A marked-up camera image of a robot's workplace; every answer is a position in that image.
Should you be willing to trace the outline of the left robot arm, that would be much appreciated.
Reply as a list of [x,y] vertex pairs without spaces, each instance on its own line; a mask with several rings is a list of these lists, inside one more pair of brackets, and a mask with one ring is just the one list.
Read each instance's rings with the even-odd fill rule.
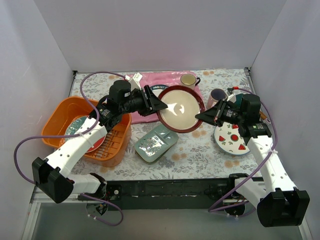
[[71,178],[72,168],[94,144],[105,137],[124,114],[138,112],[148,116],[168,106],[146,85],[132,89],[126,80],[115,81],[108,95],[99,100],[75,135],[45,159],[37,157],[32,162],[34,184],[55,203],[65,201],[72,193],[88,193],[95,200],[106,196],[104,179],[97,174]]

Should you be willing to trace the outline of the red and teal floral plate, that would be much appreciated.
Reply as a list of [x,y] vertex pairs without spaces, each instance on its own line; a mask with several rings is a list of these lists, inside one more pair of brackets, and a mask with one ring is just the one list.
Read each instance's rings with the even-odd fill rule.
[[[81,116],[81,117],[78,117],[78,118],[75,118],[71,124],[66,128],[65,130],[65,135],[69,136],[69,135],[74,135],[80,128],[81,126],[83,125],[83,123],[85,122],[85,120],[88,118],[88,115],[84,115],[84,116]],[[102,144],[103,142],[105,141],[106,137],[102,137],[100,138],[98,141],[96,141],[92,146],[91,148],[89,148],[87,150],[87,154],[88,153],[91,153],[95,150],[97,150]]]

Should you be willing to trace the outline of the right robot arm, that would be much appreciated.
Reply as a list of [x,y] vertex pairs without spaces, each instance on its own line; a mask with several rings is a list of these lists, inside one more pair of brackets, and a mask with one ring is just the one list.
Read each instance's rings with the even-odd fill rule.
[[226,194],[216,201],[208,212],[223,210],[218,204],[227,197],[243,196],[257,211],[264,227],[299,226],[307,211],[310,197],[299,190],[290,179],[275,150],[276,131],[270,131],[260,120],[260,97],[244,94],[237,107],[233,102],[219,100],[217,104],[195,116],[207,124],[221,127],[224,123],[236,125],[244,144],[258,164],[256,170],[246,177],[235,177],[226,186]]

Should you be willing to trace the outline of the cream plate dark red rim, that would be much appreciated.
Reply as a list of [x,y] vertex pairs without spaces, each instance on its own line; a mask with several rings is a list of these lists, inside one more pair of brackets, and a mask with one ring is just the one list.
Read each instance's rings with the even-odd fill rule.
[[176,133],[190,133],[200,127],[202,121],[196,115],[205,111],[202,98],[194,90],[174,85],[163,90],[158,99],[167,108],[156,112],[159,121]]

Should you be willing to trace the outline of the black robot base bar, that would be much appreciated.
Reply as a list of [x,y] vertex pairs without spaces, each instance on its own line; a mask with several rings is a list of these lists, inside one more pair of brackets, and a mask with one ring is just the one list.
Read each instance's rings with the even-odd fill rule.
[[208,209],[234,186],[229,177],[114,180],[106,195],[123,210]]

